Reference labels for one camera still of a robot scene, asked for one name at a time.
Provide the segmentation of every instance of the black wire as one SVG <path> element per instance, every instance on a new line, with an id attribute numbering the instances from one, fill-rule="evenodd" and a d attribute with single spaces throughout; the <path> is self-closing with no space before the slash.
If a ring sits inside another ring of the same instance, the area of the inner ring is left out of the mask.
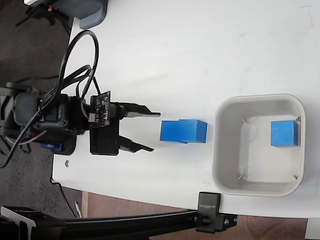
<path id="1" fill-rule="evenodd" d="M 90 71 L 89 74 L 89 79 L 88 82 L 86 83 L 82 96 L 81 98 L 84 98 L 86 93 L 88 92 L 90 83 L 95 75 L 96 69 L 97 69 L 97 65 L 98 65 L 98 58 L 99 58 L 99 43 L 98 43 L 98 39 L 96 37 L 96 35 L 90 31 L 90 30 L 84 30 L 79 32 L 74 39 L 71 41 L 70 45 L 68 46 L 66 53 L 62 59 L 61 65 L 60 65 L 60 70 L 59 70 L 59 78 L 57 81 L 57 85 L 56 85 L 56 90 L 54 92 L 53 97 L 50 99 L 50 101 L 48 102 L 48 105 L 50 105 L 51 103 L 54 103 L 54 101 L 59 101 L 60 100 L 60 94 L 61 91 L 63 89 L 63 83 L 64 83 L 64 75 L 66 72 L 66 66 L 67 66 L 67 62 L 69 59 L 69 56 L 71 54 L 72 49 L 74 48 L 74 46 L 76 45 L 76 43 L 85 35 L 90 35 L 93 39 L 94 42 L 94 47 L 95 47 L 95 51 L 94 51 L 94 61 L 93 61 L 93 66 L 92 66 L 92 70 Z"/>
<path id="2" fill-rule="evenodd" d="M 71 30 L 66 25 L 64 25 L 63 23 L 62 23 L 62 26 L 63 26 L 64 30 L 66 31 L 66 33 L 68 35 L 70 35 L 71 34 Z"/>
<path id="3" fill-rule="evenodd" d="M 74 211 L 72 210 L 72 208 L 71 208 L 71 206 L 70 206 L 70 204 L 69 204 L 69 202 L 68 202 L 68 199 L 67 199 L 67 197 L 66 197 L 66 195 L 65 195 L 65 192 L 64 192 L 61 184 L 60 184 L 59 182 L 57 182 L 57 181 L 54 182 L 54 180 L 53 180 L 53 173 L 54 173 L 54 163 L 52 163 L 50 183 L 51 183 L 52 185 L 58 185 L 58 186 L 59 186 L 61 195 L 62 195 L 62 197 L 63 197 L 63 200 L 65 201 L 65 204 L 67 205 L 68 209 L 70 210 L 72 216 L 73 216 L 74 218 L 76 218 L 76 214 L 75 214 Z"/>
<path id="4" fill-rule="evenodd" d="M 11 147 L 11 150 L 9 154 L 6 156 L 6 159 L 3 164 L 0 165 L 0 169 L 3 169 L 9 161 L 11 160 L 16 148 L 18 147 L 19 143 L 21 142 L 22 138 L 25 136 L 26 132 L 32 127 L 32 125 L 38 120 L 38 118 L 41 116 L 41 111 L 38 110 L 35 115 L 31 118 L 31 120 L 27 123 L 27 125 L 24 127 L 24 129 L 20 132 L 19 136 L 15 140 L 13 146 Z"/>
<path id="5" fill-rule="evenodd" d="M 55 75 L 55 76 L 31 76 L 31 77 L 22 78 L 22 79 L 16 81 L 15 83 L 19 84 L 19 83 L 30 81 L 30 80 L 50 80 L 50 79 L 56 79 L 58 77 L 59 77 L 59 75 Z"/>

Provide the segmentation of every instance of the black mount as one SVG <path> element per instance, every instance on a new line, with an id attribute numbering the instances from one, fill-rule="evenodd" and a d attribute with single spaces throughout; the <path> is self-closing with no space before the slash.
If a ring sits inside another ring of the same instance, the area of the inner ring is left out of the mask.
<path id="1" fill-rule="evenodd" d="M 119 135 L 120 120 L 134 117 L 159 117 L 145 105 L 128 102 L 110 102 L 111 92 L 91 96 L 90 101 L 90 152 L 93 155 L 116 156 L 119 150 L 135 153 L 154 149 Z"/>
<path id="2" fill-rule="evenodd" d="M 66 30 L 70 32 L 68 23 L 69 23 L 69 16 L 56 10 L 55 8 L 50 7 L 52 4 L 57 2 L 58 0 L 47 0 L 43 3 L 40 3 L 36 6 L 29 6 L 25 14 L 27 17 L 22 19 L 20 22 L 18 22 L 15 26 L 18 27 L 28 21 L 31 18 L 34 19 L 42 19 L 45 18 L 49 21 L 50 26 L 53 26 L 56 24 L 56 20 L 59 20 L 64 28 L 67 28 Z"/>
<path id="3" fill-rule="evenodd" d="M 2 206 L 0 231 L 18 240 L 137 240 L 195 228 L 214 234 L 237 225 L 237 215 L 219 213 L 220 194 L 201 192 L 198 211 L 58 219 L 27 207 Z"/>

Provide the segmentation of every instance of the white tabletop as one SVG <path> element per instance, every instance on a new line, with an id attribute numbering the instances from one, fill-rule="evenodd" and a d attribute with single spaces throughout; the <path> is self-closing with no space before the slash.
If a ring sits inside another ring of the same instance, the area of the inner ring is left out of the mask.
<path id="1" fill-rule="evenodd" d="M 71 38 L 78 32 L 75 20 Z M 316 0 L 109 0 L 96 78 L 113 102 L 146 105 L 160 118 L 120 121 L 120 134 L 155 148 L 90 154 L 89 133 L 70 156 L 55 155 L 63 186 L 139 202 L 197 209 L 199 192 L 219 191 L 211 176 L 213 120 L 232 96 L 288 93 L 306 111 L 305 171 L 285 197 L 222 195 L 220 212 L 320 218 L 320 2 Z M 90 37 L 67 72 L 92 63 Z M 75 86 L 65 93 L 75 94 Z M 95 95 L 94 87 L 90 95 Z M 208 123 L 206 143 L 161 142 L 162 120 Z"/>

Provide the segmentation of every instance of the blue cube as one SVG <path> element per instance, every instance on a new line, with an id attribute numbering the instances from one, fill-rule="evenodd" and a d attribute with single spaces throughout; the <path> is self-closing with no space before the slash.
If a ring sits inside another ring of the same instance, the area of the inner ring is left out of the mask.
<path id="1" fill-rule="evenodd" d="M 272 121 L 271 146 L 298 146 L 298 123 L 295 121 Z"/>
<path id="2" fill-rule="evenodd" d="M 207 123 L 185 119 L 162 121 L 160 141 L 178 143 L 206 143 Z"/>

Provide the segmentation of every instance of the black electronics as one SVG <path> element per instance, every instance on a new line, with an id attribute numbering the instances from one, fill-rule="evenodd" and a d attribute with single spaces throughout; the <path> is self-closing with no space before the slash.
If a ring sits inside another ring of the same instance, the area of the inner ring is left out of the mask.
<path id="1" fill-rule="evenodd" d="M 0 135 L 15 140 L 36 114 L 46 93 L 30 86 L 7 83 L 0 88 Z M 119 149 L 132 153 L 152 148 L 119 136 L 120 120 L 125 117 L 160 116 L 146 106 L 126 102 L 110 102 L 111 92 L 94 95 L 90 105 L 81 98 L 61 94 L 56 107 L 43 113 L 25 135 L 33 142 L 60 146 L 56 154 L 69 155 L 76 146 L 77 135 L 90 130 L 90 152 L 94 155 L 116 156 Z"/>
<path id="2" fill-rule="evenodd" d="M 75 44 L 83 36 L 93 39 L 95 53 L 92 67 L 84 65 L 65 75 L 68 58 Z M 76 147 L 78 135 L 90 131 L 90 152 L 94 155 L 116 156 L 119 150 L 135 153 L 139 150 L 153 151 L 153 148 L 135 143 L 128 138 L 119 136 L 120 120 L 123 118 L 154 116 L 160 113 L 151 112 L 146 106 L 127 102 L 111 102 L 111 92 L 101 93 L 95 78 L 99 57 L 99 44 L 96 35 L 89 30 L 77 34 L 69 44 L 62 59 L 59 74 L 45 77 L 57 78 L 56 87 L 49 92 L 34 89 L 20 84 L 27 80 L 40 77 L 24 78 L 15 83 L 7 83 L 0 88 L 0 140 L 4 141 L 9 154 L 0 165 L 4 168 L 11 159 L 15 149 L 29 143 L 40 143 L 41 147 L 51 149 L 55 154 L 70 155 Z M 86 80 L 82 94 L 80 83 Z M 91 83 L 97 95 L 85 103 L 85 96 Z M 76 84 L 75 96 L 61 91 Z"/>

